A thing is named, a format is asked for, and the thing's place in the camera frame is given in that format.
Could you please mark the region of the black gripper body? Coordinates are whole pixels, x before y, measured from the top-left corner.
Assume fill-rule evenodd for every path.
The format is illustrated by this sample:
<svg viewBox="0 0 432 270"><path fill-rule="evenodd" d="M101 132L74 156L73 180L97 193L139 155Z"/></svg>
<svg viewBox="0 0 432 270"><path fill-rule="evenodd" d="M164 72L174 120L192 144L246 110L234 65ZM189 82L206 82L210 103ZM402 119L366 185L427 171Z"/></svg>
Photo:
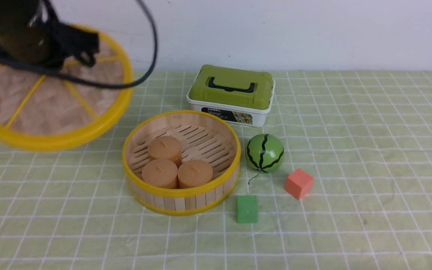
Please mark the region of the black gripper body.
<svg viewBox="0 0 432 270"><path fill-rule="evenodd" d="M100 52L98 32L56 21L45 22L43 29L49 36L52 48L42 66L61 69L63 62L70 57L86 67L91 68L96 64L95 55Z"/></svg>

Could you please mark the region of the dark robot arm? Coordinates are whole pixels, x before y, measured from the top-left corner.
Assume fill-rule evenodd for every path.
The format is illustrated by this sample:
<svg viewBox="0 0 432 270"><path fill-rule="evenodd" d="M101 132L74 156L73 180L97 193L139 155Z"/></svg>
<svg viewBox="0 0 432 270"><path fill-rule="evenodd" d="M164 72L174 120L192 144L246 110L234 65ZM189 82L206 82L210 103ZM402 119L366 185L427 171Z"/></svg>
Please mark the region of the dark robot arm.
<svg viewBox="0 0 432 270"><path fill-rule="evenodd" d="M0 59L61 69L67 58L96 63L99 35L59 20L50 0L0 0Z"/></svg>

